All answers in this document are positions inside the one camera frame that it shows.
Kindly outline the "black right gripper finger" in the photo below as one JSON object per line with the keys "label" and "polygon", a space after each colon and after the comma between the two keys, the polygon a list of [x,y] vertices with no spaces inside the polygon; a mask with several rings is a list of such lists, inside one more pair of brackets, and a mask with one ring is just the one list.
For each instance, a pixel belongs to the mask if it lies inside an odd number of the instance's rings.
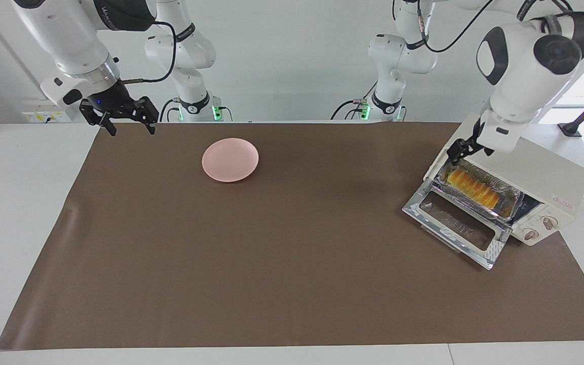
{"label": "black right gripper finger", "polygon": [[139,117],[139,122],[146,127],[149,134],[154,135],[158,123],[159,111],[148,97],[142,97],[138,100],[137,116]]}
{"label": "black right gripper finger", "polygon": [[116,136],[117,129],[111,122],[112,113],[103,112],[98,114],[93,104],[89,101],[81,101],[79,111],[89,125],[104,128],[111,136]]}

